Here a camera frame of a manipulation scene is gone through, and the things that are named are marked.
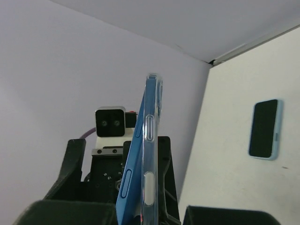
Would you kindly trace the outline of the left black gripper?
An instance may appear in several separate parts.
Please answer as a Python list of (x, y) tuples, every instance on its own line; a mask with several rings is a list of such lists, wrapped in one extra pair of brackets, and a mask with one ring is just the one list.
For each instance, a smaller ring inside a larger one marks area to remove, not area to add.
[[(122, 146), (92, 151), (91, 170), (83, 182), (87, 185), (86, 200), (116, 203), (130, 144), (130, 141), (125, 141)], [(78, 199), (85, 146), (85, 139), (68, 141), (59, 175), (45, 195), (46, 200)], [(159, 224), (179, 225), (171, 140), (168, 136), (158, 137), (158, 201)]]

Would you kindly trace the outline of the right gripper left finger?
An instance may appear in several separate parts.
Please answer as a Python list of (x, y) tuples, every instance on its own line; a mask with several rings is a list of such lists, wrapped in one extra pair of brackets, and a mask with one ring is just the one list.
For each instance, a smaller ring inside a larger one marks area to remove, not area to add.
[(116, 225), (111, 203), (40, 200), (28, 206), (15, 225)]

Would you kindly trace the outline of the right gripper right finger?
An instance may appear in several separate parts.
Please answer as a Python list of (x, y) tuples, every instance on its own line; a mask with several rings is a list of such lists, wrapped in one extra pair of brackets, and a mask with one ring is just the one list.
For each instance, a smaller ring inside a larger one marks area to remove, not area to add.
[(269, 213), (255, 210), (188, 206), (183, 225), (280, 225)]

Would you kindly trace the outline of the clear phone case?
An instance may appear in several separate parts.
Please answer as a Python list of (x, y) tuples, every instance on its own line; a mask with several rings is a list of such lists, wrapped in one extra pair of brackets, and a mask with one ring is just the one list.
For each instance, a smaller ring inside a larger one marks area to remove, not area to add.
[(158, 127), (163, 81), (157, 74), (146, 78), (143, 109), (141, 224), (158, 224)]

